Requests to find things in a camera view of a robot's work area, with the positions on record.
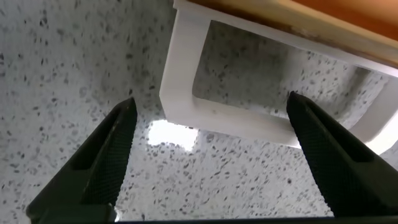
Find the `rectangular opening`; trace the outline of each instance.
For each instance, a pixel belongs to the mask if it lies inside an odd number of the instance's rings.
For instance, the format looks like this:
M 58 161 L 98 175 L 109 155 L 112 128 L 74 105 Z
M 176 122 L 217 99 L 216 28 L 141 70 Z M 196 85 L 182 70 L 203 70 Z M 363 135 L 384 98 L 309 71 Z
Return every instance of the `rectangular opening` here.
M 212 21 L 192 93 L 218 103 L 288 118 L 291 91 L 352 127 L 389 76 Z

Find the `terrazzo surface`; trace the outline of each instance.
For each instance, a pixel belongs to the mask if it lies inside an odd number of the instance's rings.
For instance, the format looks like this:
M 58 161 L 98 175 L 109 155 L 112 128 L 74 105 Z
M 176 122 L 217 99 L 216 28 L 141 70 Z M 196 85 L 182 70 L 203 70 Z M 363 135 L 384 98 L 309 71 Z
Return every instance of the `terrazzo surface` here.
M 332 216 L 299 149 L 164 121 L 171 1 L 0 1 L 0 221 L 26 206 L 110 109 L 139 113 L 122 220 Z M 289 91 L 346 127 L 389 77 L 212 22 L 193 94 L 286 117 Z M 382 157 L 398 167 L 398 145 Z

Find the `gray speckled surface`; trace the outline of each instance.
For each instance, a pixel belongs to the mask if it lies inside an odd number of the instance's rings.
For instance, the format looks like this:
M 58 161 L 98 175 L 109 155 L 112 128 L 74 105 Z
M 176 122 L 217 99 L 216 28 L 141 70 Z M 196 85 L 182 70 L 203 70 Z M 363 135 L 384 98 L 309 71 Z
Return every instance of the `gray speckled surface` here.
M 139 120 L 122 220 L 332 215 L 301 150 L 186 128 L 176 131 L 193 139 L 181 142 L 157 123 L 174 17 L 170 1 L 0 1 L 2 223 L 27 223 L 29 202 L 129 96 Z M 193 93 L 286 116 L 297 90 L 352 126 L 387 81 L 212 23 Z M 167 138 L 156 143 L 155 130 Z M 398 167 L 395 149 L 382 156 Z

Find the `white plastic part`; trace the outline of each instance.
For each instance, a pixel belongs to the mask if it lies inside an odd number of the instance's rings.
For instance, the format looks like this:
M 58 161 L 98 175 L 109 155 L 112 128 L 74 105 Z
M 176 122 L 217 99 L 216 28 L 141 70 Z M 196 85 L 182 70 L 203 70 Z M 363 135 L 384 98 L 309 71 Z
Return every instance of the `white plastic part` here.
M 167 120 L 176 124 L 300 147 L 287 119 L 261 115 L 192 95 L 193 81 L 211 20 L 398 77 L 398 70 L 395 68 L 191 2 L 175 0 L 174 7 L 178 11 L 160 87 L 160 100 Z M 396 96 L 398 81 L 393 79 L 380 92 L 364 116 L 350 129 L 376 154 L 388 150 L 398 140 Z

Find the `wooden surface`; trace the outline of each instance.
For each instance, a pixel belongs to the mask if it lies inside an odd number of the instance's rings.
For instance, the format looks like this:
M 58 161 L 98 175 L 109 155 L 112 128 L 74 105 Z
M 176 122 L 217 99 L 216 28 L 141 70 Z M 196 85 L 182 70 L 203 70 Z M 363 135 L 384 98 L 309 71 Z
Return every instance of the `wooden surface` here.
M 333 0 L 329 7 L 317 0 L 190 1 L 398 68 L 395 0 Z

